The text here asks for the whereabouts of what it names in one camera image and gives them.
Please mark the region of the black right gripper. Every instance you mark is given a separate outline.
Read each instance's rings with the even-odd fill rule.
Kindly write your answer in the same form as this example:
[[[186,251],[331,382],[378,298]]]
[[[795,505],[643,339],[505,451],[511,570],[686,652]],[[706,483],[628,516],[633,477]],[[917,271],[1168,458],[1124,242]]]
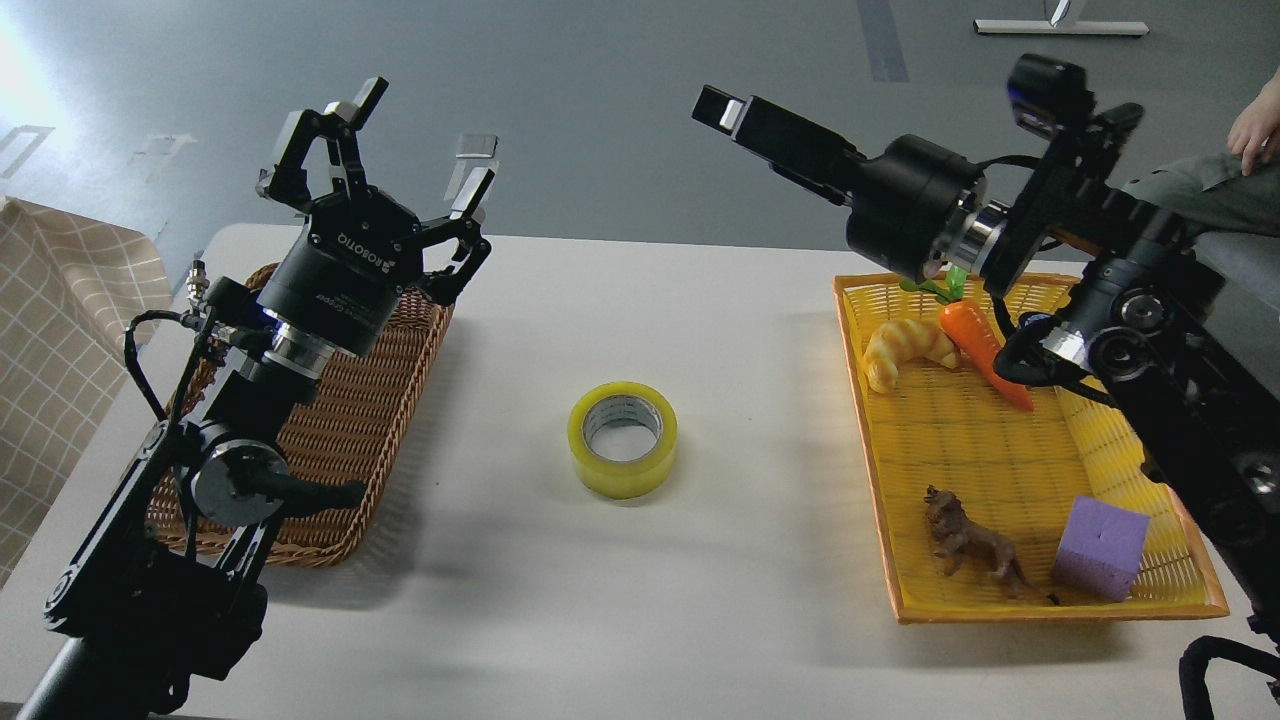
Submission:
[[[847,246],[909,281],[941,265],[945,237],[986,187],[978,164],[915,135],[869,158],[832,129],[759,96],[735,97],[705,85],[691,118],[846,206]]]

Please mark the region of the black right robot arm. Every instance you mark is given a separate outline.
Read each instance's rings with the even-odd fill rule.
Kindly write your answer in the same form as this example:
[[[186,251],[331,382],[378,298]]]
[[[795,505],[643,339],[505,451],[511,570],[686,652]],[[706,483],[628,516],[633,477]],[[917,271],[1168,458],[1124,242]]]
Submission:
[[[704,86],[692,119],[806,191],[846,206],[847,246],[920,284],[941,266],[980,278],[1005,334],[998,375],[1117,409],[1165,484],[1277,639],[1277,397],[1204,328],[1224,287],[1176,214],[1110,188],[1144,110],[1097,111],[1082,67],[1028,53],[1007,78],[1019,127],[1046,140],[1011,155],[1030,178],[986,201],[986,165],[914,135],[868,158],[763,97]]]

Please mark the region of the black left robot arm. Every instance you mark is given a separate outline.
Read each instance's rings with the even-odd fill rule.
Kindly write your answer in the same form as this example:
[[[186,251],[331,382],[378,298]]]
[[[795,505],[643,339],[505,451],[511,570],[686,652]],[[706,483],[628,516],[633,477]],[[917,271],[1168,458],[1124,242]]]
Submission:
[[[209,282],[193,261],[187,310],[136,318],[192,334],[166,404],[125,328],[125,366],[154,424],[45,600],[46,628],[67,641],[18,717],[175,712],[192,678],[225,679],[260,638],[259,577],[283,524],[369,493],[365,480],[298,478],[278,437],[334,357],[370,355],[404,296],[456,302],[492,251],[477,209],[495,177],[474,170],[429,222],[370,184],[357,135],[387,88],[372,77],[351,101],[285,119],[257,191],[303,227],[262,288]]]

